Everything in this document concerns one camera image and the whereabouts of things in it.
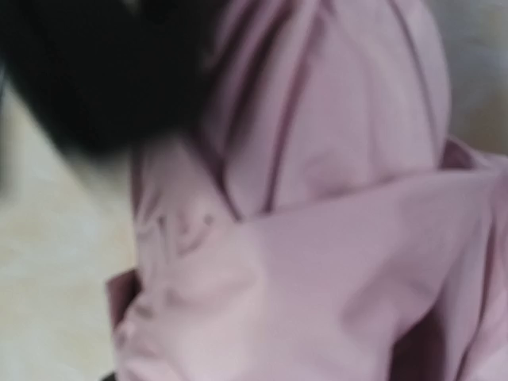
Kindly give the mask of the pink and black umbrella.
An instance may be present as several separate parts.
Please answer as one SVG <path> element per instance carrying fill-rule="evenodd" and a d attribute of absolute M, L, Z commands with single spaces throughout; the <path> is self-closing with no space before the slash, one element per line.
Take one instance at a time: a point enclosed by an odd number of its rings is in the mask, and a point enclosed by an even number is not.
<path fill-rule="evenodd" d="M 507 158 L 424 1 L 4 1 L 56 146 L 133 154 L 112 380 L 504 380 Z"/>

